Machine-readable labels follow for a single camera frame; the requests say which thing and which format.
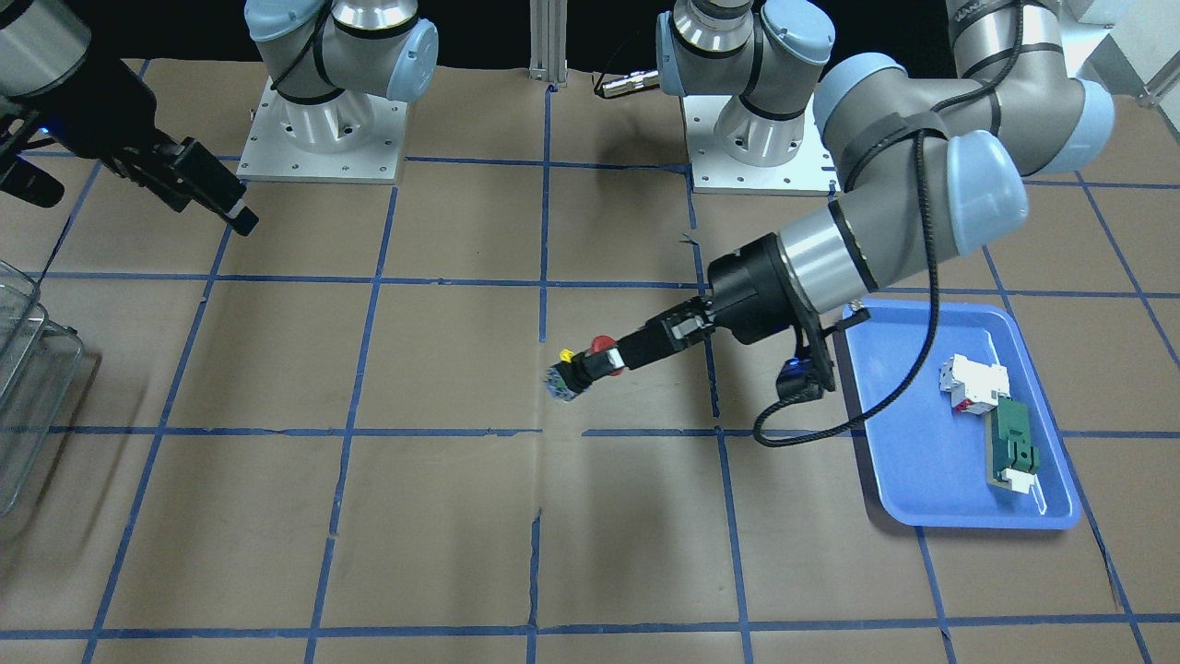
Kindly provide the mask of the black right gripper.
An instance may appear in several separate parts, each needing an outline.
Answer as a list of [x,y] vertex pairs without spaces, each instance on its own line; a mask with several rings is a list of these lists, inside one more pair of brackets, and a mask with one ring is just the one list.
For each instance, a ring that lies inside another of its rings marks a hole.
[[245,184],[194,138],[171,156],[171,172],[159,146],[173,140],[155,125],[157,103],[126,63],[112,55],[85,55],[50,87],[38,88],[42,126],[73,155],[104,162],[144,186],[176,184],[181,193],[218,215],[240,236],[257,226],[247,206]]

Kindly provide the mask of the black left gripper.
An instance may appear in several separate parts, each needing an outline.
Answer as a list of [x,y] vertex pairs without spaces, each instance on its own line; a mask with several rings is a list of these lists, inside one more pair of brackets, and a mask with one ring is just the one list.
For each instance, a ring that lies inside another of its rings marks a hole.
[[712,290],[667,308],[645,321],[643,335],[616,341],[627,369],[637,370],[702,343],[717,328],[738,343],[758,341],[794,329],[796,357],[809,359],[802,303],[785,269],[784,246],[775,232],[714,259],[707,269]]

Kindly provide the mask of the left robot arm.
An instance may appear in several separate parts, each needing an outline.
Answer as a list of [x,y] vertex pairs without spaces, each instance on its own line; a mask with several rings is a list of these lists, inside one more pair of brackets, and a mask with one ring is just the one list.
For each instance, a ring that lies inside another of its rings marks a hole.
[[712,290],[621,338],[608,367],[653,364],[716,329],[742,344],[792,329],[817,362],[822,314],[1020,228],[1024,177],[1084,167],[1115,125],[1107,88],[1068,71],[1058,13],[950,1],[955,78],[912,78],[876,52],[834,65],[813,109],[843,193],[714,259]]

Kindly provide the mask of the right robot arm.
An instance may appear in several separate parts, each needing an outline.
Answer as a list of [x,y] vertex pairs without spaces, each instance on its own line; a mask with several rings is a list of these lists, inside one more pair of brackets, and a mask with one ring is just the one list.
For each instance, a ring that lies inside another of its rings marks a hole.
[[[438,29],[414,1],[248,1],[244,22],[287,142],[320,155],[371,132],[372,97],[420,100],[437,66]],[[253,231],[245,185],[194,137],[165,134],[156,110],[151,88],[67,4],[4,2],[4,193],[38,208],[63,200],[63,184],[22,156],[54,140],[168,208],[197,202]]]

